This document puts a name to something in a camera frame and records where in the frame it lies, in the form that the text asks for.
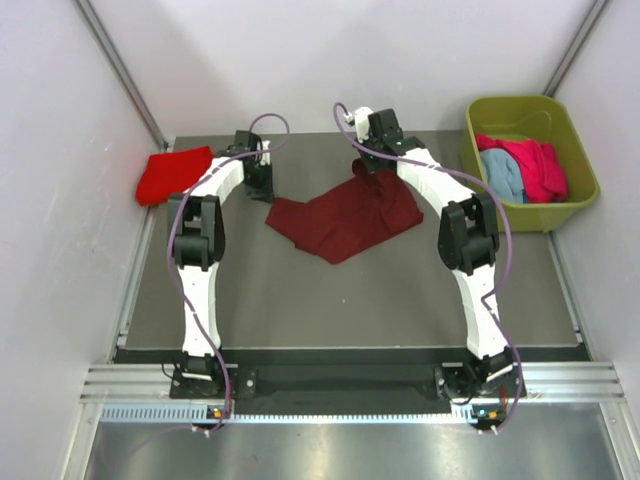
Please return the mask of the dark red t-shirt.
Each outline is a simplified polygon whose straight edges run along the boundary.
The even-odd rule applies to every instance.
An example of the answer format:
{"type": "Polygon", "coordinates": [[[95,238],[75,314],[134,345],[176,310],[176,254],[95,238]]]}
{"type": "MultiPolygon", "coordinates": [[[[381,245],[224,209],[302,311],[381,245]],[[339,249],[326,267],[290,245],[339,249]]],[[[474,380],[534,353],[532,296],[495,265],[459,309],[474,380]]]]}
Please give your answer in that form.
{"type": "Polygon", "coordinates": [[[397,174],[371,173],[360,159],[353,177],[308,202],[277,198],[266,224],[294,246],[339,264],[422,223],[424,215],[397,174]]]}

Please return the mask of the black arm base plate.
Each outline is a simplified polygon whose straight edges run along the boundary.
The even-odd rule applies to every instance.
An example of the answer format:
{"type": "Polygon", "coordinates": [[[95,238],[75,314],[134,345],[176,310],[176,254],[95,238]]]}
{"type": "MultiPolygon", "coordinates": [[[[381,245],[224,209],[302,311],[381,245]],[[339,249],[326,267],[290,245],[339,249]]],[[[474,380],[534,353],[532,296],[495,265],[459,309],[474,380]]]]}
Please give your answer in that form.
{"type": "Polygon", "coordinates": [[[384,395],[401,400],[471,401],[497,394],[501,385],[518,388],[516,368],[500,376],[481,375],[470,364],[392,365],[249,365],[230,371],[231,399],[257,401],[287,394],[291,402],[304,404],[322,395],[345,404],[353,394],[362,401],[380,402],[384,395]]]}

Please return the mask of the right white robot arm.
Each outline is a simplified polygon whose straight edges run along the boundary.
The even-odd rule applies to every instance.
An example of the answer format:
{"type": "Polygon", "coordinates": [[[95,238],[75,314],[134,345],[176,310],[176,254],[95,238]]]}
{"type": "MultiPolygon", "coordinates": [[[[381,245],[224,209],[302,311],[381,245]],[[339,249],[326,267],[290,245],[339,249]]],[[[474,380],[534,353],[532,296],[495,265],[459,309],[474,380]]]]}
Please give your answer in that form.
{"type": "Polygon", "coordinates": [[[460,183],[415,137],[406,137],[392,109],[361,107],[344,116],[355,128],[365,163],[387,163],[411,185],[439,217],[437,250],[457,282],[472,359],[440,374],[442,392],[470,401],[498,389],[514,367],[512,348],[500,327],[495,295],[499,232],[494,199],[460,183]]]}

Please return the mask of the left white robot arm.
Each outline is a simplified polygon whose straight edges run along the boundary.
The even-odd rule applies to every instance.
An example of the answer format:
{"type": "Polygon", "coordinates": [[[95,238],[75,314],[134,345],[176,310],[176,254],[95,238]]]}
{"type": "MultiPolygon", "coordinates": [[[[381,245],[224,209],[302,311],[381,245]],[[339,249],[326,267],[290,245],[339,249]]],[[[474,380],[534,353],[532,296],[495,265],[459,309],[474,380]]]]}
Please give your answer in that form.
{"type": "Polygon", "coordinates": [[[167,261],[184,307],[184,340],[175,361],[173,398],[230,397],[229,371],[221,359],[216,321],[216,276],[226,248],[222,206],[233,190],[274,201],[270,142],[238,130],[234,142],[194,186],[169,197],[167,261]]]}

